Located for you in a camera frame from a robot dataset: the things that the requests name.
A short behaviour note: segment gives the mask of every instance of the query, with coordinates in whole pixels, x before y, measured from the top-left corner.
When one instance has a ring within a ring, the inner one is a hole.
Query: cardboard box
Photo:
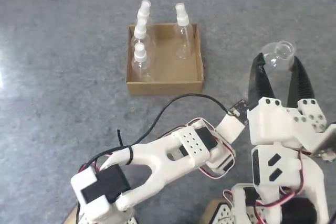
[[[154,82],[136,81],[132,71],[131,61],[133,50],[131,39],[134,25],[129,27],[128,32],[128,60],[126,84],[131,94],[183,94],[200,93],[204,81],[203,63],[200,50],[200,34],[198,27],[193,24],[195,44],[194,50],[186,60],[176,56],[176,40],[174,40],[174,23],[154,25],[156,35],[156,49],[153,64],[153,73],[156,77]]]

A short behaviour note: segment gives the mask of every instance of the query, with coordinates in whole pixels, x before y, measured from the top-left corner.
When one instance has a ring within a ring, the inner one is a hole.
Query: wire
[[[219,102],[217,99],[206,95],[206,94],[194,94],[194,93],[189,93],[189,94],[183,94],[183,95],[179,95],[178,97],[175,97],[174,99],[172,99],[169,103],[167,103],[162,110],[159,112],[159,114],[156,116],[154,122],[152,123],[152,125],[149,127],[149,129],[138,139],[136,140],[136,142],[134,144],[139,144],[142,140],[144,140],[150,133],[151,131],[154,129],[154,127],[156,126],[158,120],[160,119],[160,117],[162,116],[163,112],[169,107],[169,105],[171,105],[173,102],[175,102],[178,99],[184,98],[184,97],[202,97],[202,98],[207,98],[212,100],[213,102],[217,103],[220,108],[222,110],[224,110],[227,114],[230,115],[229,111],[224,107],[224,105]]]
[[[120,134],[120,129],[117,129],[117,135],[118,135],[118,140],[120,146],[124,146],[124,143],[122,142],[121,134]]]
[[[229,202],[231,208],[233,208],[232,192],[230,190],[225,189],[225,190],[223,190],[222,195],[223,195],[224,199],[226,199],[227,202]]]
[[[264,220],[258,214],[256,204],[253,205],[253,211],[254,211],[254,215],[256,216],[256,218],[258,220],[258,224],[265,224]]]

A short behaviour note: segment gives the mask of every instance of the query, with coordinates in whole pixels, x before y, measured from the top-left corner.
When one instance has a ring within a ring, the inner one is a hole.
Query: robotic arm
[[[229,143],[245,127],[239,111],[234,109],[233,114],[237,117],[226,115],[217,128],[204,119],[194,119],[153,142],[114,152],[97,174],[89,167],[75,175],[71,184],[86,220],[124,224],[134,215],[135,205],[200,167],[216,178],[223,177],[234,165],[235,152]],[[130,165],[147,165],[152,171],[134,189],[120,169],[130,160]]]
[[[223,177],[234,166],[230,144],[248,119],[255,145],[253,183],[232,188],[232,205],[225,208],[230,218],[215,218],[214,223],[327,224],[323,171],[310,156],[336,158],[336,124],[327,125],[297,57],[286,107],[276,99],[264,65],[260,53],[251,68],[248,111],[241,101],[216,128],[197,118],[153,142],[113,152],[98,173],[89,167],[75,175],[71,184],[85,216],[83,223],[125,224],[134,216],[135,205],[195,169]],[[120,168],[129,164],[147,165],[152,171],[143,185],[133,189]]]
[[[260,53],[251,68],[247,117],[251,143],[256,145],[251,152],[253,184],[232,189],[236,223],[256,219],[261,224],[326,224],[323,171],[308,155],[335,159],[336,125],[327,126],[297,57],[286,108],[276,99],[264,64]],[[306,198],[294,198],[301,193]]]

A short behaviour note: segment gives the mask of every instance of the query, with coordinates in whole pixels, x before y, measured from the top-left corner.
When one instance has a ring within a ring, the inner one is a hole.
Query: black cable
[[[336,220],[336,211],[332,215],[331,219],[329,220],[328,224],[334,224]]]
[[[173,100],[171,100],[169,103],[166,104],[165,107],[163,107],[163,109],[159,112],[159,114],[157,115],[157,117],[155,118],[154,122],[152,123],[152,125],[149,127],[149,129],[145,132],[145,134],[143,134],[138,140],[136,140],[136,142],[134,144],[139,144],[142,140],[145,139],[145,137],[147,137],[149,135],[149,133],[151,133],[151,131],[154,129],[154,127],[156,126],[158,120],[160,119],[160,117],[162,116],[163,112],[168,108],[168,106],[170,104],[172,104],[173,102],[175,102],[176,100],[180,99],[180,98],[184,98],[184,97],[203,97],[203,98],[207,98],[212,100],[213,102],[217,103],[220,108],[222,110],[224,110],[226,112],[226,114],[228,114],[227,109],[224,107],[224,105],[222,105],[221,102],[219,102],[218,100],[216,100],[215,98],[206,95],[206,94],[194,94],[194,93],[189,93],[189,94],[183,94],[183,95],[179,95],[178,97],[175,97]]]
[[[125,165],[129,165],[132,162],[134,156],[132,145],[128,145],[127,148],[130,150],[130,159],[127,161]]]
[[[79,212],[80,212],[80,203],[77,203],[76,224],[78,224],[79,221]]]
[[[120,129],[117,129],[117,135],[118,135],[118,140],[119,140],[120,146],[124,146],[124,144],[122,143],[121,135],[120,135]]]

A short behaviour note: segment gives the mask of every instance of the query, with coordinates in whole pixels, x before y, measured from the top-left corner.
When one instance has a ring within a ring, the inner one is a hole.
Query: clear glass
[[[176,39],[176,54],[181,59],[190,57],[194,48],[194,28],[191,24],[187,26],[174,27],[175,39]]]
[[[290,41],[282,40],[267,44],[261,52],[264,55],[265,65],[269,69],[289,70],[294,62],[296,46]]]
[[[261,49],[264,55],[264,69],[272,85],[276,97],[285,101],[288,94],[290,72],[296,53],[296,45],[289,40],[272,42]],[[250,68],[239,82],[239,89],[243,98],[248,99],[248,86],[250,78]]]
[[[132,60],[132,70],[136,81],[149,82],[153,81],[151,72],[151,61],[149,58],[145,62],[137,62],[134,58]]]

